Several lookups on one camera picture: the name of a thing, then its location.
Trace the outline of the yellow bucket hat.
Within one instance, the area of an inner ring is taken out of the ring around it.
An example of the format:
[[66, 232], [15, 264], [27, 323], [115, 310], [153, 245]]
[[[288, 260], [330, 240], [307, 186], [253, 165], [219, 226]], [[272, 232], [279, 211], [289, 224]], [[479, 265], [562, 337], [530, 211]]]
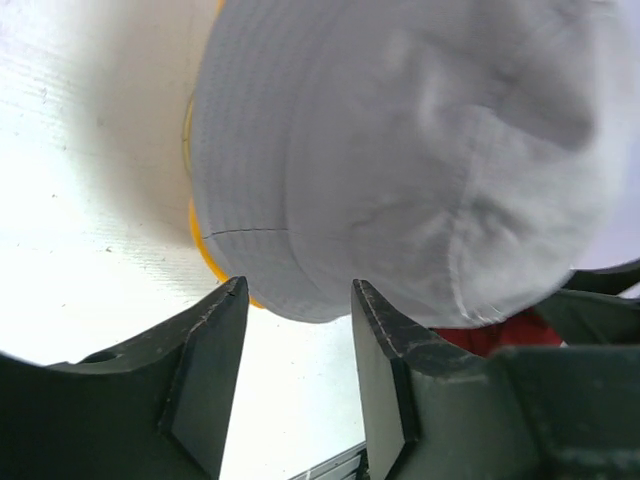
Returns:
[[[192, 120], [193, 120], [193, 106], [194, 106], [194, 95], [191, 95], [187, 102], [184, 121], [182, 124], [182, 132], [181, 132], [182, 158], [183, 158], [186, 172], [188, 174], [191, 188], [194, 187], [194, 177], [193, 177], [192, 161], [191, 161], [191, 133], [192, 133]], [[208, 250], [208, 247], [206, 245], [204, 237], [202, 236], [200, 226], [198, 223], [194, 197], [190, 198], [189, 204], [188, 204], [188, 224], [189, 224], [191, 238], [197, 250], [199, 251], [199, 254], [202, 257], [203, 261], [211, 270], [211, 272], [216, 277], [219, 283], [226, 283], [231, 278], [231, 276], [218, 265], [218, 263], [215, 261], [214, 257], [211, 255], [211, 253]]]

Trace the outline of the dark red beanie hat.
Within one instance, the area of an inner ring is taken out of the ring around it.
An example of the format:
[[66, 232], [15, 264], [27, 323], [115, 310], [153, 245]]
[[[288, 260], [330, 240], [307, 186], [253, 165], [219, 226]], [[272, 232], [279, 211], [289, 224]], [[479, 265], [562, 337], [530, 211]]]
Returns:
[[434, 332], [449, 343], [480, 357], [487, 357], [502, 347], [559, 347], [564, 344], [560, 336], [533, 308], [523, 310], [498, 324], [476, 329], [437, 328]]

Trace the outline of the grey bucket hat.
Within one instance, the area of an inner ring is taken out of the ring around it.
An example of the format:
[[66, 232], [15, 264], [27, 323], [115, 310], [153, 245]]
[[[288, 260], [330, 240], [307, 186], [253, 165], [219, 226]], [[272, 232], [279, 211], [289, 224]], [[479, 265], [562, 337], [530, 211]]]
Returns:
[[228, 1], [194, 92], [218, 265], [281, 317], [372, 283], [427, 327], [544, 299], [622, 195], [639, 120], [616, 1]]

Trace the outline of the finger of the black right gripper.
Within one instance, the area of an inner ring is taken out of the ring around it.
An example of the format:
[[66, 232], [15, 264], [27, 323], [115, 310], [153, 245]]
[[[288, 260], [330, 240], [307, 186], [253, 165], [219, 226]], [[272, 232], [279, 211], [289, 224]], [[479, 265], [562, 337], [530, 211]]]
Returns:
[[576, 270], [534, 312], [568, 345], [637, 345], [639, 300], [621, 294], [638, 285], [638, 260]]

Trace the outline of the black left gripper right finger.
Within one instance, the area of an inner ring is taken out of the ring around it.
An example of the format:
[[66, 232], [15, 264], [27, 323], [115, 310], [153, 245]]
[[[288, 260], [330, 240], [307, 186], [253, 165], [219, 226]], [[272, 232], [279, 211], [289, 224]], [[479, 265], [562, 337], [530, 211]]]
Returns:
[[635, 479], [639, 350], [505, 348], [475, 356], [351, 291], [373, 479]]

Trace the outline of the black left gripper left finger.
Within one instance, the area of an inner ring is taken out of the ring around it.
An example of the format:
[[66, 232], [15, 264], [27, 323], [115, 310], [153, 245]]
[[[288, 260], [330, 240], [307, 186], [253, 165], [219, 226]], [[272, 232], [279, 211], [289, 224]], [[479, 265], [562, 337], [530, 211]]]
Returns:
[[5, 479], [216, 479], [247, 326], [247, 282], [79, 363], [1, 359]]

